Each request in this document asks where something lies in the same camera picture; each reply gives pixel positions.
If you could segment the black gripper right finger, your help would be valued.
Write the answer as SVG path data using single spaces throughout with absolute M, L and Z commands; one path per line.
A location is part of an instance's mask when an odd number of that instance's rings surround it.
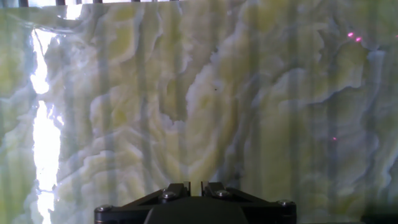
M 278 200 L 268 202 L 221 182 L 201 182 L 201 196 L 235 203 L 249 223 L 295 224 L 295 202 Z

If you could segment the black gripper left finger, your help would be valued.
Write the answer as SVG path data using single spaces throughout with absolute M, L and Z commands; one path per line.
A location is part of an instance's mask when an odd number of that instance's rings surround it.
M 190 196 L 190 182 L 169 184 L 145 197 L 121 207 L 100 205 L 94 210 L 94 224 L 144 223 L 150 210 L 158 205 Z

